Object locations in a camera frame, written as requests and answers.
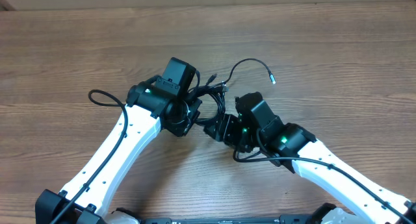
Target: wooden tabletop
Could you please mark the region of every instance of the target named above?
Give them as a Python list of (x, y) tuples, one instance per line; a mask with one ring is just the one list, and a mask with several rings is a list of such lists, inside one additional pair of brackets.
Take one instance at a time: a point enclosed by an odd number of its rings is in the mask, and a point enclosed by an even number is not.
[[(416, 3), (337, 3), (0, 12), (0, 223), (34, 223), (44, 189), (58, 192), (113, 128), (129, 88), (178, 57), (228, 77), (234, 97), (259, 91), (365, 176), (416, 200)], [(203, 116), (215, 113), (208, 97)], [(144, 218), (260, 217), (339, 203), (268, 162), (239, 164), (195, 126), (161, 132), (121, 183), (110, 210)]]

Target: white arm segment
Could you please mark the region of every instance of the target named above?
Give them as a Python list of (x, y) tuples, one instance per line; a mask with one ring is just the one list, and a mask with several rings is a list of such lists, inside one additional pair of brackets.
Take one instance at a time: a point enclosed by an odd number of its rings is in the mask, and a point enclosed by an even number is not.
[[(89, 204), (95, 205), (97, 207), (95, 214), (102, 217), (107, 214), (118, 185), (120, 185), (137, 156), (161, 131), (160, 119), (150, 117), (150, 111), (139, 106), (126, 106), (125, 108), (129, 118), (127, 137), (123, 139), (117, 151), (91, 183), (90, 189), (87, 189), (76, 200), (76, 203), (82, 207), (87, 207)], [(111, 152), (120, 137), (123, 126), (124, 115), (122, 114), (116, 126), (91, 160), (62, 188), (68, 193), (66, 195), (67, 199), (72, 199)]]
[[(337, 158), (321, 141), (317, 140), (315, 143), (309, 142), (298, 152), (298, 154), (303, 158), (321, 160), (322, 162), (337, 166), (353, 176), (384, 201), (389, 202), (390, 205), (400, 213), (404, 214), (408, 210), (404, 205), (408, 199), (390, 192), (372, 182), (364, 175), (345, 164), (341, 159)], [(300, 160), (293, 160), (292, 165), (298, 175), (319, 185), (353, 211), (353, 213), (362, 217), (369, 223), (384, 224), (389, 222), (394, 224), (399, 220), (399, 217), (396, 214), (392, 213), (390, 210), (384, 209), (382, 205), (378, 201), (375, 201), (366, 191), (339, 172), (328, 169), (326, 166)]]

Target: wood grain surface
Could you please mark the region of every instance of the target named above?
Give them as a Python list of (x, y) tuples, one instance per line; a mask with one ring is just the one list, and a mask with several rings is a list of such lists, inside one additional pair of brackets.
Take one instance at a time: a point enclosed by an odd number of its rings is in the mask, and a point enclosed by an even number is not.
[[(59, 191), (120, 115), (91, 89), (125, 99), (170, 57), (233, 97), (259, 91), (284, 122), (315, 133), (337, 156), (416, 200), (416, 3), (293, 4), (0, 12), (0, 223), (34, 223), (34, 202)], [(216, 106), (203, 99), (203, 116)], [(144, 218), (261, 217), (339, 203), (268, 162), (238, 164), (194, 127), (162, 132), (121, 183), (110, 210)]]

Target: wooden table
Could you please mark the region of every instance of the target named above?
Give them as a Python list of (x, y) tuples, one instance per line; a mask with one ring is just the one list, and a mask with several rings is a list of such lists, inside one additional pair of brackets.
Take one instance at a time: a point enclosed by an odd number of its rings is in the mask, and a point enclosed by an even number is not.
[[(284, 122), (315, 133), (368, 178), (416, 200), (416, 3), (291, 4), (0, 13), (0, 223), (34, 223), (34, 202), (59, 191), (111, 131), (125, 99), (170, 57), (233, 97), (263, 94)], [(208, 97), (200, 110), (214, 114)], [(112, 202), (142, 217), (260, 217), (310, 213), (324, 190), (268, 162), (239, 164), (194, 127), (163, 131)]]

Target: robotic arm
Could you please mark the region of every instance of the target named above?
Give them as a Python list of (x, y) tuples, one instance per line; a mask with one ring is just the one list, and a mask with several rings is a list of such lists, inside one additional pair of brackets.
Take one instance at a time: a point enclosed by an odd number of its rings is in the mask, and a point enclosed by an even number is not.
[[(189, 90), (195, 74), (198, 83)], [(125, 106), (128, 123), (122, 114), (95, 155), (58, 194), (49, 190), (41, 194), (35, 204), (36, 223), (139, 223), (124, 213), (107, 215), (118, 186), (138, 155), (162, 129), (179, 137), (186, 135), (194, 123), (203, 125), (206, 134), (233, 148), (237, 162), (267, 160), (275, 166), (283, 165), (325, 189), (367, 223), (415, 221), (415, 203), (364, 177), (301, 126), (284, 125), (258, 92), (236, 97), (238, 116), (225, 114), (225, 107), (218, 105), (213, 119), (199, 120), (198, 107), (202, 102), (198, 97), (209, 94), (221, 103), (227, 91), (226, 82), (208, 86), (214, 78), (212, 76), (205, 86), (199, 86), (198, 71), (172, 58), (163, 76), (134, 85)], [(121, 138), (125, 124), (124, 139), (98, 171)], [(256, 147), (265, 158), (239, 158), (239, 153), (252, 152)], [(93, 181), (87, 184), (96, 173)], [(84, 192), (77, 197), (81, 189)], [(317, 219), (308, 218), (307, 222), (320, 223), (324, 215), (318, 216)]]

